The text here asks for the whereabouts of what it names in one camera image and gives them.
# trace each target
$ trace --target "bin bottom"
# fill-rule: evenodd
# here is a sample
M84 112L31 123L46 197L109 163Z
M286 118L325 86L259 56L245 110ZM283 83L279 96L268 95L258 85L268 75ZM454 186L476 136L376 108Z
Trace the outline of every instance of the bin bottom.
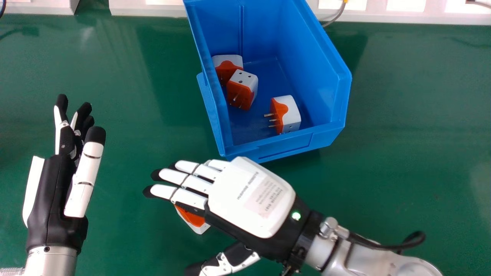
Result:
M299 106L302 118L300 129L312 126L310 118L306 116L305 110L301 108L300 98L297 97L276 57L245 63L244 70L257 75L259 86L256 99L249 111L228 105L234 145L276 136L275 129L268 127L273 125L274 122L270 122L269 118L265 118L263 115L270 112L271 98L277 96L292 95Z

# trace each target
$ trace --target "robotic hand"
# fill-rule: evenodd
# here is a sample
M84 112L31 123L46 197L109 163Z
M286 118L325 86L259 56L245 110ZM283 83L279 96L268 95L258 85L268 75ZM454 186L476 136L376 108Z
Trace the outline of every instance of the robotic hand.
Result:
M237 239L211 259L187 267L186 276L227 275L260 257L282 263L282 276L298 273L304 263L323 276L442 275L430 263L400 254L422 243L422 232L397 246L367 240L311 210L286 181L248 158L178 161L154 171L152 178L177 187L151 185L143 191L146 197L173 203L199 234L211 225Z
M27 227L24 268L0 269L0 276L73 276L87 236L85 217L99 170L106 131L93 127L92 107L84 103L71 125L68 99L54 107L55 155L32 158L22 216Z

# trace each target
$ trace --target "blue storage box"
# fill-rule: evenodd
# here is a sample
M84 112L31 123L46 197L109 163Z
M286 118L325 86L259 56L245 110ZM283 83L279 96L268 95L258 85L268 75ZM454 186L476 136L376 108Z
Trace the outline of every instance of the blue storage box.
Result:
M305 0L184 0L203 73L198 83L220 155L261 163L331 145L344 128L351 73ZM214 55L241 55L258 76L249 111L226 103ZM269 128L271 98L292 95L300 129Z

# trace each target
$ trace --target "green indicator light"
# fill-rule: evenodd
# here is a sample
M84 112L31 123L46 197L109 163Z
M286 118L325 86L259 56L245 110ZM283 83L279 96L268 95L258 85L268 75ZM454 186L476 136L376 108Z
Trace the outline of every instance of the green indicator light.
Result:
M299 221L301 217L302 217L302 215L300 215L299 212L293 212L292 213L292 219L294 219L296 221Z

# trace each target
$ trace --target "green tabletop surface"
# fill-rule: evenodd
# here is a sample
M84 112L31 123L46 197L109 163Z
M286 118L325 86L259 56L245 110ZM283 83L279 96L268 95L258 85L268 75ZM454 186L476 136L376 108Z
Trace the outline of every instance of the green tabletop surface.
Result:
M491 27L335 23L353 73L346 128L332 146L265 163L311 208L446 276L491 273ZM76 16L0 19L0 267L23 266L22 204L31 158L54 153L53 104L92 103L107 131L77 276L178 276L232 243L194 234L171 204L145 198L150 172L220 158L186 19L112 17L82 0ZM277 275L261 260L238 275ZM318 275L305 267L304 276Z

